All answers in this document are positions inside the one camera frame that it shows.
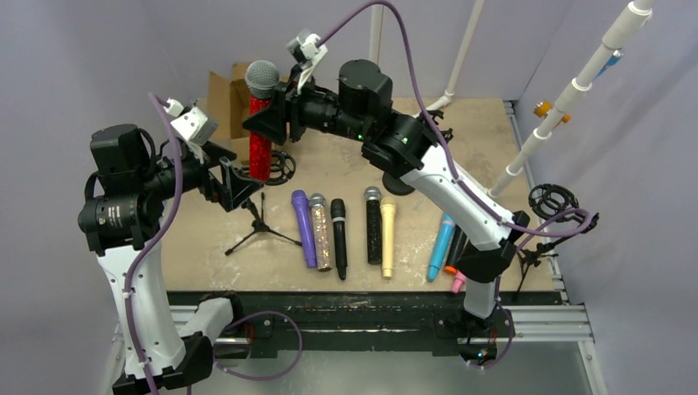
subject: purple microphone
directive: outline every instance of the purple microphone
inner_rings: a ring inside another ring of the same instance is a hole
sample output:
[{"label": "purple microphone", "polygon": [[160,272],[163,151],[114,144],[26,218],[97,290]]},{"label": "purple microphone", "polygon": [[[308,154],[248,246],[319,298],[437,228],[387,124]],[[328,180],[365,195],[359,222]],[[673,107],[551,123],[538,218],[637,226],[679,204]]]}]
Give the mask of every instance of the purple microphone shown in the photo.
[{"label": "purple microphone", "polygon": [[295,208],[295,218],[298,220],[298,231],[300,232],[300,243],[303,244],[305,264],[310,268],[316,268],[318,266],[318,259],[315,256],[313,229],[310,227],[308,197],[305,196],[305,192],[301,190],[293,191],[291,194],[291,204],[293,208]]}]

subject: cardboard box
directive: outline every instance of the cardboard box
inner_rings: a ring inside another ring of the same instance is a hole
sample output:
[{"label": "cardboard box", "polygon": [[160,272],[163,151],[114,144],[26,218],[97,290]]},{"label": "cardboard box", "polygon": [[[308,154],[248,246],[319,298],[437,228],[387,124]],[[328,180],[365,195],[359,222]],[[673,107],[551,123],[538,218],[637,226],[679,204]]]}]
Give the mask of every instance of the cardboard box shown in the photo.
[{"label": "cardboard box", "polygon": [[249,88],[244,82],[248,66],[249,63],[233,64],[231,80],[210,72],[206,99],[208,113],[218,121],[212,141],[235,152],[243,165],[249,163],[249,130],[242,128],[249,117]]}]

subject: red glitter microphone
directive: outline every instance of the red glitter microphone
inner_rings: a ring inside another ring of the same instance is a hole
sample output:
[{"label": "red glitter microphone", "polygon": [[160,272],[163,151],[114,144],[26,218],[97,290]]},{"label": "red glitter microphone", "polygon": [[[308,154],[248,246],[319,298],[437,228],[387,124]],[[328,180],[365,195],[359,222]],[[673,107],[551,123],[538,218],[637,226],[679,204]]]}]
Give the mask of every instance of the red glitter microphone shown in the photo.
[{"label": "red glitter microphone", "polygon": [[[249,88],[249,114],[267,107],[274,87],[279,83],[279,71],[266,60],[253,62],[244,74]],[[249,134],[249,176],[267,181],[271,175],[272,142],[254,131]]]}]

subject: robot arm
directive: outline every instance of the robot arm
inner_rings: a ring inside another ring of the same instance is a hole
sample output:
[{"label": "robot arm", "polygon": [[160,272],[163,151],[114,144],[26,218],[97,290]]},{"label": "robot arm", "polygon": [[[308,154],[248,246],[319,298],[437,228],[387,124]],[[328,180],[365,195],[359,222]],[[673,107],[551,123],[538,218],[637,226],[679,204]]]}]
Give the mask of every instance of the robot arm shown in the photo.
[{"label": "robot arm", "polygon": [[[245,120],[244,128],[280,145],[288,137],[299,141],[306,128],[361,142],[361,154],[373,166],[423,193],[468,235],[474,249],[457,264],[468,278],[464,307],[477,319],[490,317],[496,278],[513,260],[514,242],[521,234],[498,223],[458,187],[448,171],[446,152],[426,121],[392,109],[393,82],[377,65],[367,60],[342,65],[338,93],[316,86],[312,78],[298,90],[302,72],[294,66],[289,81],[276,86],[271,104]],[[460,166],[458,175],[497,214],[517,225],[528,224],[524,212],[494,203]]]},{"label": "robot arm", "polygon": [[[231,211],[263,186],[233,169],[235,153],[207,141],[212,120],[203,112],[170,107],[180,112],[172,124],[182,148],[184,192],[198,189],[208,201]],[[143,138],[150,143],[150,155]],[[109,280],[123,328],[124,375],[114,384],[114,394],[148,393],[144,366],[134,350],[137,343],[158,388],[181,388],[201,381],[212,372],[213,342],[233,318],[243,315],[240,303],[234,294],[210,295],[178,331],[165,292],[158,242],[133,273],[134,292],[129,298],[134,309],[129,317],[123,293],[126,273],[160,229],[163,201],[172,198],[175,190],[175,170],[170,160],[156,155],[148,133],[135,125],[95,132],[90,148],[98,170],[86,183],[78,225]],[[220,181],[210,171],[216,165],[221,167]],[[97,180],[104,189],[101,196],[94,196]],[[126,330],[127,323],[136,328],[137,343]]]}]

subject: blue microphone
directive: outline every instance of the blue microphone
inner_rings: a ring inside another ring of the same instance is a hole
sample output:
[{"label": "blue microphone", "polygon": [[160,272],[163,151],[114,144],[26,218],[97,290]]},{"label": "blue microphone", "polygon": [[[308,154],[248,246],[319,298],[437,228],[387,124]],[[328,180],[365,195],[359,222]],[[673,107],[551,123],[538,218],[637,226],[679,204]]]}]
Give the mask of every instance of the blue microphone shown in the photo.
[{"label": "blue microphone", "polygon": [[439,235],[436,236],[436,243],[431,251],[431,259],[429,260],[429,271],[426,274],[426,280],[429,282],[436,278],[439,270],[441,270],[441,266],[444,264],[446,249],[449,247],[455,226],[454,220],[444,213],[443,218],[441,218],[441,229],[439,229]]}]

